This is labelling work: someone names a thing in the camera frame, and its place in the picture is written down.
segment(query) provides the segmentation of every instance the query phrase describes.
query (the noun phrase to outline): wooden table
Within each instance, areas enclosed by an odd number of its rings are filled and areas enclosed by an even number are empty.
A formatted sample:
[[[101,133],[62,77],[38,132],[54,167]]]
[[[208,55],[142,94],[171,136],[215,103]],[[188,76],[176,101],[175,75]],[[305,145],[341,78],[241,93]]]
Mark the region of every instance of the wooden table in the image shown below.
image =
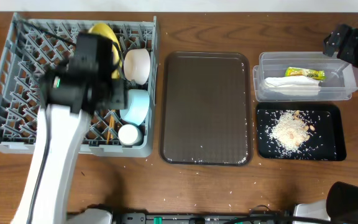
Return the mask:
[[[160,23],[160,61],[153,153],[148,158],[80,155],[68,211],[93,203],[116,210],[165,213],[246,213],[256,205],[274,210],[326,198],[337,181],[358,185],[358,91],[341,109],[347,159],[343,162],[254,158],[244,167],[173,166],[159,154],[162,74],[173,51],[239,52],[259,64],[262,52],[322,51],[322,41],[337,24],[358,27],[358,14],[303,13],[25,13],[39,19],[100,19]],[[0,12],[0,56],[12,13]],[[22,197],[30,155],[0,153],[0,223],[15,214]]]

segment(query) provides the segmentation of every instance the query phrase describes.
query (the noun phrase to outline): clear plastic container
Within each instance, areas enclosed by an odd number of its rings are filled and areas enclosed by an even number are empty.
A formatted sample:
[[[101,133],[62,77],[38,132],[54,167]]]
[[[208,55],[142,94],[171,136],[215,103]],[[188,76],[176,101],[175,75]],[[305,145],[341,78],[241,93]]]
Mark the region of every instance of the clear plastic container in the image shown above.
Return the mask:
[[[349,100],[358,90],[358,68],[321,52],[267,52],[260,54],[253,69],[255,97],[266,101],[337,101]],[[269,87],[268,77],[284,77],[288,67],[324,70],[326,79],[319,87]]]

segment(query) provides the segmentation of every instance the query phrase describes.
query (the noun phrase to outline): gray dish rack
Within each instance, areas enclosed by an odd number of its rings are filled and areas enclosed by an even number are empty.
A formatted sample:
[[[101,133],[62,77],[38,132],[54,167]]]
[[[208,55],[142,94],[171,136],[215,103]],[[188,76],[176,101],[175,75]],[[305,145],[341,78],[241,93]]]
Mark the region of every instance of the gray dish rack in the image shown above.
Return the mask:
[[[16,30],[13,21],[17,19],[20,19],[20,15],[15,13],[0,61],[0,152],[32,154],[37,137],[38,77],[44,74],[47,67],[55,67],[60,60],[73,55],[74,48],[31,27],[18,24]],[[153,22],[50,19],[30,19],[29,22],[73,42],[76,42],[79,32],[103,22],[116,34],[124,56],[131,49],[145,48],[149,51],[149,80],[140,87],[147,90],[150,96],[149,112],[139,127],[144,133],[143,144],[131,147],[120,145],[117,132],[109,128],[109,118],[113,116],[118,126],[122,126],[122,120],[119,113],[106,110],[95,113],[80,153],[111,157],[150,155],[153,148],[155,82],[160,37],[157,18],[154,17]],[[133,83],[127,82],[127,86],[131,88]],[[114,139],[107,144],[106,136],[109,130]]]

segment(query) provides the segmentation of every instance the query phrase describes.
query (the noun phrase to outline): yellow plate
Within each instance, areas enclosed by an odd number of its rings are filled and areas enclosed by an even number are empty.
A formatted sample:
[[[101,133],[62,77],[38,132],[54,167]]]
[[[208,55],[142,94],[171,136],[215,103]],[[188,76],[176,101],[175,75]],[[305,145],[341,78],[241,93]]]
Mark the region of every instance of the yellow plate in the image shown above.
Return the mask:
[[[107,38],[111,39],[114,43],[116,43],[118,45],[119,50],[121,51],[121,47],[119,46],[118,39],[117,39],[116,35],[114,34],[112,29],[107,24],[104,24],[104,23],[96,24],[88,31],[88,33],[99,34],[99,35],[102,35],[103,37],[107,37]],[[122,61],[119,60],[118,49],[116,49],[115,46],[112,47],[112,52],[114,55],[113,64],[117,64],[119,61],[119,66],[122,67]],[[111,74],[111,78],[119,78],[118,70],[115,70]]]

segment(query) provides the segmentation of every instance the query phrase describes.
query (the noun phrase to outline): light blue bowl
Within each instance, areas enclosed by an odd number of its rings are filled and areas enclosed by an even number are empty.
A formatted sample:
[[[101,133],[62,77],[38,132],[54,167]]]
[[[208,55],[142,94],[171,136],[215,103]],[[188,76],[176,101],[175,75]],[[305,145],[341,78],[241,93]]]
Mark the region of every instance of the light blue bowl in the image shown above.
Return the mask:
[[[139,126],[149,111],[150,96],[146,90],[128,90],[128,109],[120,110],[121,119]]]

